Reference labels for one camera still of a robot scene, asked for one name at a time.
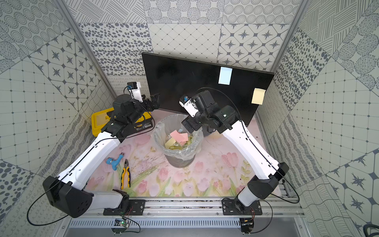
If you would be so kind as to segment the pink sticky note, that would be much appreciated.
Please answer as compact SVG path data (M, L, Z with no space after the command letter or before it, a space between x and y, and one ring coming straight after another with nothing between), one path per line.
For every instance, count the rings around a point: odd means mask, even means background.
M188 142L189 136L187 133L180 133L179 136L180 139L178 140L178 143L180 144L180 146L184 146Z
M176 142L180 139L179 132L177 130L170 133L170 136L175 139Z

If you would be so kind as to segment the light blue sticky note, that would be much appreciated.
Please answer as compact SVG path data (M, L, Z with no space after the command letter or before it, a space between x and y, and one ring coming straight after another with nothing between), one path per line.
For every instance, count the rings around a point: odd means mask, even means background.
M233 72L232 68L221 67L218 84L229 86L231 78L232 78L232 72Z

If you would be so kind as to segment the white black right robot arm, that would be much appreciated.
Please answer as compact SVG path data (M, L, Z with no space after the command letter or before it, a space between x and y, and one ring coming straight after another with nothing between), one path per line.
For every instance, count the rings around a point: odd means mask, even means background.
M286 163L279 163L248 132L239 112L230 105L220 107L207 90L194 97L182 96L179 104L189 116L182 121L185 129L192 133L206 127L226 137L250 164L254 177L237 195L238 208L249 207L259 199L266 199L289 171Z

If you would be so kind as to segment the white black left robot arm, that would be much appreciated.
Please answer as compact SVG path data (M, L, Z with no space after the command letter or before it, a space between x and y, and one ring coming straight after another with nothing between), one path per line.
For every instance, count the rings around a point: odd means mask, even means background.
M100 164L106 162L109 153L124 139L138 132L137 120L145 112L159 109L159 100L159 94L142 101L132 98L130 94L118 96L113 102L110 120L93 143L63 172L44 180L42 185L49 204L73 218L95 209L105 209L115 214L127 213L129 195L126 192L117 189L88 192L85 187Z

